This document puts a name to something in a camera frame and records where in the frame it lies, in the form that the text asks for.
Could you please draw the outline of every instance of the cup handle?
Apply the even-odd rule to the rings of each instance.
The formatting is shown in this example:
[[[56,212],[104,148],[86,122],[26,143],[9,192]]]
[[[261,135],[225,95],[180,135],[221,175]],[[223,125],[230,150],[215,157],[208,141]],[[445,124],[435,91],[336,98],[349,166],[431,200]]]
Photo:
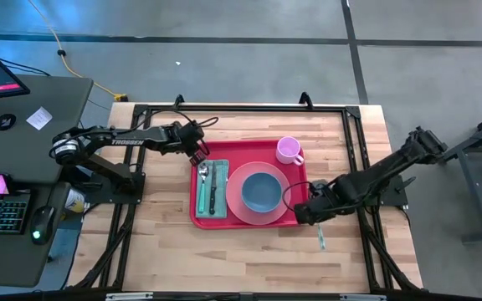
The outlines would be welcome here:
[[[295,163],[297,166],[301,166],[305,162],[305,159],[299,155],[295,157],[295,160],[293,163]]]

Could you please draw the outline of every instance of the blue bowl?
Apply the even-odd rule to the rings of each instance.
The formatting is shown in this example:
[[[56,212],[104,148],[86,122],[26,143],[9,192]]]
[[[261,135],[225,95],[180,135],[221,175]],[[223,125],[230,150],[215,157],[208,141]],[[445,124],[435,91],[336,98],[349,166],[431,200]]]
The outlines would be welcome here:
[[[244,204],[258,213],[272,212],[280,204],[282,186],[278,180],[265,172],[249,176],[241,191]]]

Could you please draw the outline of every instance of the yellow cable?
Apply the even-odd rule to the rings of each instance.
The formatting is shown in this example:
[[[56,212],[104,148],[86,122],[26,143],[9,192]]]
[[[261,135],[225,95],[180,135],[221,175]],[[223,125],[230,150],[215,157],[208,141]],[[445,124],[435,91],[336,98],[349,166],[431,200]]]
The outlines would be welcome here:
[[[33,3],[33,0],[28,0],[29,3],[33,6],[33,8],[37,11],[37,13],[40,15],[40,17],[42,17],[42,19],[44,20],[44,22],[46,23],[46,26],[48,26],[48,29],[49,31],[53,34],[53,36],[55,37],[55,40],[57,41],[57,46],[59,47],[59,50],[63,50],[63,47],[62,45],[60,44],[60,41],[59,41],[59,36],[57,35],[57,33],[54,31],[54,29],[51,27],[51,23],[49,22],[49,20],[44,16],[44,14],[42,12],[40,12],[40,9],[38,9],[38,7]],[[68,66],[68,63],[66,63],[66,59],[64,58],[63,55],[59,55],[59,57],[63,60],[63,64],[64,64],[64,67],[66,67],[66,69],[68,70],[68,72],[70,72],[71,74],[79,77],[79,78],[82,78],[83,76],[78,74],[77,72],[73,71],[69,66]],[[104,90],[105,92],[113,95],[113,97],[115,97],[115,101],[121,101],[121,99],[123,97],[126,97],[126,94],[117,94],[117,93],[114,93],[113,91],[107,89],[106,87],[102,86],[101,84],[98,84],[94,81],[94,85],[102,90]]]

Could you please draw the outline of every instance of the wood grain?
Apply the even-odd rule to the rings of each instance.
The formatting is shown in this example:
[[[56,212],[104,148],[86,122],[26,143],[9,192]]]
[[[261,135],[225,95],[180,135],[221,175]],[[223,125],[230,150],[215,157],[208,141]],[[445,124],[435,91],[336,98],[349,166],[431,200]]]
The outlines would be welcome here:
[[[129,128],[133,106],[114,104],[110,125]],[[360,108],[369,158],[374,163],[391,153],[382,108],[378,105]],[[311,181],[330,180],[349,171],[338,114],[191,112],[189,115],[196,120],[220,117],[216,125],[205,130],[206,140],[296,137],[304,149],[306,172]],[[152,124],[169,124],[180,119],[173,113],[161,113],[153,116]],[[358,154],[357,138],[353,136]],[[106,147],[102,156],[122,162],[124,148]],[[325,251],[319,248],[315,227],[201,230],[189,218],[190,170],[185,156],[146,153],[146,187],[133,227],[125,290],[359,293],[368,290],[356,215],[322,223]],[[113,206],[101,205],[86,216],[69,284],[80,281],[103,252],[112,210]],[[421,286],[407,220],[392,208],[383,208],[381,218],[388,251],[410,279]],[[378,256],[374,260],[382,283],[380,260]]]

